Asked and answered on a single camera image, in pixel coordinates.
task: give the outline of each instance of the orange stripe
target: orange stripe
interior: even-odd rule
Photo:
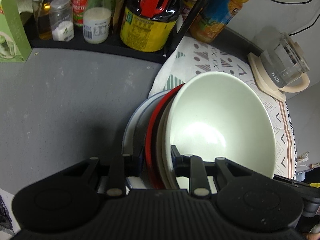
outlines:
[[[287,138],[287,158],[288,158],[288,178],[291,179],[292,178],[292,154],[291,154],[291,145],[292,145],[292,140],[291,140],[291,136],[289,134],[289,126],[287,123],[287,119],[286,114],[285,114],[285,109],[284,109],[284,104],[283,102],[279,101],[279,106],[280,106],[280,112],[281,112],[281,116],[282,116],[282,120],[284,122],[284,132],[285,132],[285,136]]]

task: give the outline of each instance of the barcode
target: barcode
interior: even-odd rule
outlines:
[[[92,32],[89,32],[83,29],[83,36],[87,39],[92,39]]]

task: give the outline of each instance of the tablecloth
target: tablecloth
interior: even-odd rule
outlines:
[[[260,91],[250,66],[242,60],[185,36],[157,74],[149,97],[207,71],[234,75],[247,83],[258,95],[269,114],[276,136],[275,173],[293,179],[297,167],[297,147],[287,104]]]

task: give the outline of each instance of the orange juice bottle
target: orange juice bottle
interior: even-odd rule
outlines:
[[[249,0],[209,0],[190,27],[191,35],[201,42],[209,43]]]

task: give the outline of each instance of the black cable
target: black cable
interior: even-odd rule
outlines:
[[[276,2],[276,3],[281,3],[281,4],[306,4],[306,3],[310,3],[312,0],[308,0],[308,1],[305,1],[305,2],[280,2],[280,1],[277,1],[277,0],[270,0],[270,1],[273,1],[273,2]]]
[[[315,23],[317,22],[317,20],[319,19],[319,17],[320,17],[320,14],[318,15],[318,17],[315,19],[315,21],[314,21],[311,25],[309,25],[308,27],[305,27],[304,29],[302,29],[302,30],[300,30],[300,31],[298,31],[298,32],[291,33],[291,34],[289,34],[289,36],[296,35],[296,34],[298,34],[298,33],[301,33],[301,32],[303,32],[303,31],[311,28],[313,25],[315,25]]]

